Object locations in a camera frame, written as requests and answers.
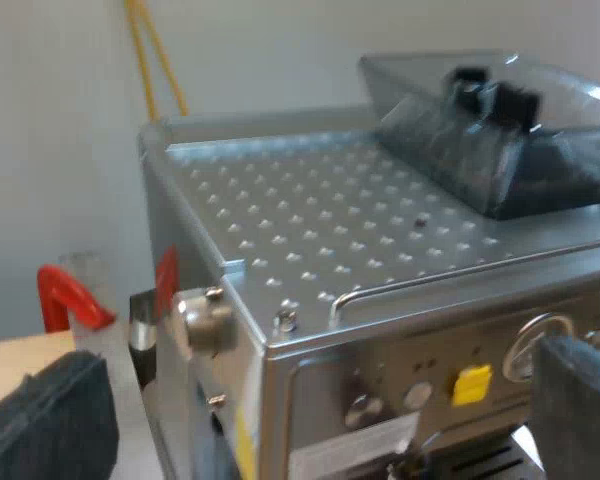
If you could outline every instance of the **white wall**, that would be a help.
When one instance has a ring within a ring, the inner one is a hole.
[[[600,0],[148,3],[194,113],[363,102],[369,51],[516,49],[600,80]],[[0,0],[0,337],[42,330],[35,272],[63,253],[102,252],[123,315],[152,285],[124,20],[122,0]]]

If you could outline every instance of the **red clip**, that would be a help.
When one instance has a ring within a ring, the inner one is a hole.
[[[38,270],[38,294],[47,333],[69,330],[67,308],[80,323],[93,330],[112,324],[116,318],[84,285],[54,265],[43,265]]]
[[[171,309],[171,298],[178,290],[180,290],[178,252],[175,245],[172,245],[156,267],[156,318],[161,318],[165,311]]]

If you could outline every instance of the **espresso machine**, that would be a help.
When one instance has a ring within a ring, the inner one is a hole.
[[[371,55],[374,114],[166,118],[140,155],[182,479],[544,478],[532,352],[600,349],[600,85]]]

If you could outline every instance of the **dial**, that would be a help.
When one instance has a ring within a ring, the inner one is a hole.
[[[528,382],[533,376],[533,348],[546,335],[573,336],[573,321],[566,315],[545,313],[520,329],[502,363],[502,374],[512,382]]]

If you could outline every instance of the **screw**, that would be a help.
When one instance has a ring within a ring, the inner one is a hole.
[[[225,403],[227,403],[227,395],[224,393],[207,398],[207,405],[214,409],[224,407]]]
[[[274,324],[281,331],[288,333],[296,329],[298,314],[290,308],[283,308],[273,319]]]
[[[204,297],[210,302],[220,300],[224,295],[222,287],[209,287],[204,291]]]

